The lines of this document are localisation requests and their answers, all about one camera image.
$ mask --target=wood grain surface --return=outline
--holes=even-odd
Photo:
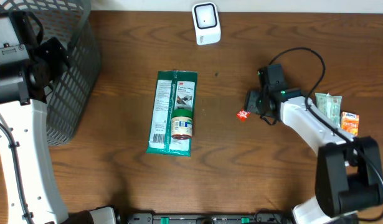
[[[51,147],[70,212],[116,205],[125,212],[253,213],[289,210],[314,195],[316,156],[289,127],[235,115],[257,69],[305,46],[325,59],[317,92],[343,96],[374,137],[383,166],[383,15],[220,13],[219,43],[198,46],[190,12],[92,12],[103,68],[78,133]],[[278,60],[290,86],[309,90],[321,65],[309,52]],[[197,71],[191,157],[146,154],[158,70]],[[0,162],[0,223],[7,202]],[[363,212],[373,217],[381,208]]]

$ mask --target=small red package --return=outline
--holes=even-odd
[[[239,118],[239,120],[245,121],[249,117],[250,114],[251,114],[251,112],[248,112],[248,111],[245,111],[244,109],[241,109],[240,112],[237,113],[237,117]]]

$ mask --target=jar label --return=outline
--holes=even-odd
[[[185,116],[172,118],[172,135],[192,136],[192,119]]]

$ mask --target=white device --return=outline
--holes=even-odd
[[[192,7],[192,18],[198,45],[213,44],[220,40],[222,31],[217,7],[213,2],[195,4]]]

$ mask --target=green packet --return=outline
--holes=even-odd
[[[341,127],[342,96],[316,93],[317,109],[329,118],[337,127]]]
[[[147,153],[190,156],[191,139],[171,137],[172,113],[176,109],[194,112],[197,72],[159,71]]]

